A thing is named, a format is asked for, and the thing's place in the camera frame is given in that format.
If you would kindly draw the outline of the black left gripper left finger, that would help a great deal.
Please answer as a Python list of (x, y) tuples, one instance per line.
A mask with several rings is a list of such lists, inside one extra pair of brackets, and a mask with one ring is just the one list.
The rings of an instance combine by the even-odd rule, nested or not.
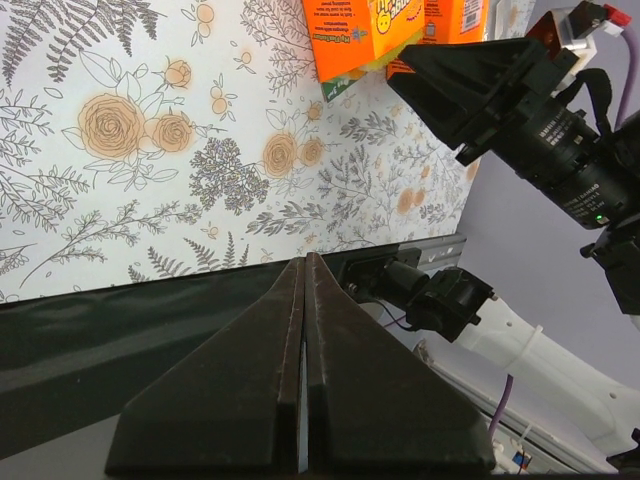
[(132, 399), (108, 475), (278, 475), (298, 470), (305, 263)]

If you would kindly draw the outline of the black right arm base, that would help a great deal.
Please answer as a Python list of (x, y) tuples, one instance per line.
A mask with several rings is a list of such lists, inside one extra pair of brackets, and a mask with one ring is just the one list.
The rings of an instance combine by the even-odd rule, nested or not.
[(356, 303), (387, 302), (405, 311), (429, 277), (418, 269), (418, 248), (368, 253), (348, 260), (337, 279)]

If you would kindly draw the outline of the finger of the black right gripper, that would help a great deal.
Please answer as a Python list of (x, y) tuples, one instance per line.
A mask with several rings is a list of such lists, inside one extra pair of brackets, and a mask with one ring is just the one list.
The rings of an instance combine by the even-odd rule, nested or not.
[(524, 78), (546, 57), (536, 39), (458, 45), (411, 45), (399, 59), (411, 68), (388, 85), (450, 149), (489, 138), (522, 100)]

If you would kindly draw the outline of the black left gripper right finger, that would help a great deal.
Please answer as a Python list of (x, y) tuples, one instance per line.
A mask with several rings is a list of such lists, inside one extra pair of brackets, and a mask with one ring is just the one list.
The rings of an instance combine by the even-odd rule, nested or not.
[(486, 423), (339, 286), (305, 259), (308, 455), (314, 474), (488, 474)]

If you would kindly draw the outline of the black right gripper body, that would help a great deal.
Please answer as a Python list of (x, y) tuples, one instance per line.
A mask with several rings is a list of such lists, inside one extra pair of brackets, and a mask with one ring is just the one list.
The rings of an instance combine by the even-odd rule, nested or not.
[(598, 229), (638, 213), (639, 180), (608, 120), (608, 75), (586, 69), (559, 86), (576, 62), (566, 50), (555, 60), (546, 53), (526, 74), (522, 100), (488, 139), (462, 145), (456, 158), (469, 165), (491, 151), (571, 219)]

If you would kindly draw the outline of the orange sponge box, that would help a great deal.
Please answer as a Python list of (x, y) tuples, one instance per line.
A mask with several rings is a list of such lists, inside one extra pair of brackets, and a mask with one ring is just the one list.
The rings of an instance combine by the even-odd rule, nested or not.
[(464, 44), (483, 40), (489, 1), (427, 0), (424, 2), (427, 44)]
[(380, 70), (425, 27), (424, 3), (304, 1), (315, 67), (323, 97), (331, 102), (366, 73)]

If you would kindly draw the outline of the floral patterned table mat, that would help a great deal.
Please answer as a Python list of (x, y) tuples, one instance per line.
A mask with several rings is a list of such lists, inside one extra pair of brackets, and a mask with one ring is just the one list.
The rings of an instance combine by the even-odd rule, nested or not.
[(299, 1), (1, 5), (3, 302), (449, 235), (476, 172)]

